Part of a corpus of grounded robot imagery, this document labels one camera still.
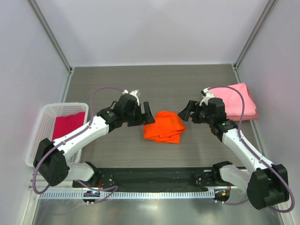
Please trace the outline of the orange t shirt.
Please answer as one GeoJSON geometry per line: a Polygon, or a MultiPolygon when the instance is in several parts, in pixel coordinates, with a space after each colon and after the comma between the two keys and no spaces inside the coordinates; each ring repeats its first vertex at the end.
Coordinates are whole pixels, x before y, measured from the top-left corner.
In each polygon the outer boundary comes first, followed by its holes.
{"type": "Polygon", "coordinates": [[[144,125],[144,139],[155,143],[180,143],[180,137],[186,131],[186,127],[176,113],[160,111],[154,119],[155,123],[144,125]]]}

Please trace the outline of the light pink shirt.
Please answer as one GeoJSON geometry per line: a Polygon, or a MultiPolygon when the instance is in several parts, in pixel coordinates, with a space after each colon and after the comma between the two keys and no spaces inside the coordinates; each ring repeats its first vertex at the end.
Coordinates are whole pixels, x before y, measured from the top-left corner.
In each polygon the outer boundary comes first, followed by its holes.
{"type": "MultiPolygon", "coordinates": [[[[256,116],[256,105],[252,100],[250,90],[246,84],[238,83],[229,85],[229,87],[236,89],[243,96],[245,103],[244,118],[256,116]]],[[[210,91],[214,97],[221,98],[223,100],[225,104],[225,112],[229,119],[231,119],[231,117],[237,118],[237,120],[240,119],[242,113],[242,100],[236,91],[224,87],[215,87],[210,89],[210,91]]]]}

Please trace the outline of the salmon pink shirt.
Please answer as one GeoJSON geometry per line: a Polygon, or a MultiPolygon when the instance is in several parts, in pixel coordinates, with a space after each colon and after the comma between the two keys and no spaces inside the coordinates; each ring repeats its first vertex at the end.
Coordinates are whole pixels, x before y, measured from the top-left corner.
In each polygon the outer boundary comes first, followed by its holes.
{"type": "Polygon", "coordinates": [[[258,119],[259,114],[250,88],[245,83],[231,85],[231,87],[242,94],[245,102],[245,111],[242,116],[242,100],[237,92],[229,90],[225,104],[227,118],[233,121],[239,121],[240,119],[243,121],[258,119]]]}

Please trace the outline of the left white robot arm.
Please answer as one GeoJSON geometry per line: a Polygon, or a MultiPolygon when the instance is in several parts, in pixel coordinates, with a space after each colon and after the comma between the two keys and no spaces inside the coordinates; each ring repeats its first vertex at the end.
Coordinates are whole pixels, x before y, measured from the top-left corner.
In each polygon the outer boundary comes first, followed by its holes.
{"type": "Polygon", "coordinates": [[[114,106],[100,110],[89,122],[73,132],[53,141],[40,141],[34,159],[35,173],[39,173],[51,187],[64,180],[83,182],[95,187],[100,181],[100,170],[92,163],[70,162],[70,157],[92,141],[120,128],[155,123],[148,102],[140,103],[138,96],[124,93],[114,106]]]}

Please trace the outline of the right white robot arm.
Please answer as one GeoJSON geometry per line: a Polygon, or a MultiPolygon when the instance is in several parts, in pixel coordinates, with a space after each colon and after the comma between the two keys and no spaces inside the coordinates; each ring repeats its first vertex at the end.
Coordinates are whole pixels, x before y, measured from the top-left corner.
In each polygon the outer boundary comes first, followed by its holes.
{"type": "Polygon", "coordinates": [[[229,182],[246,193],[257,210],[291,201],[293,194],[288,185],[287,169],[276,165],[261,154],[243,135],[238,125],[227,119],[225,104],[220,98],[206,102],[190,100],[178,116],[195,124],[206,123],[224,145],[229,147],[246,168],[243,171],[225,161],[213,165],[212,182],[223,185],[229,182]]]}

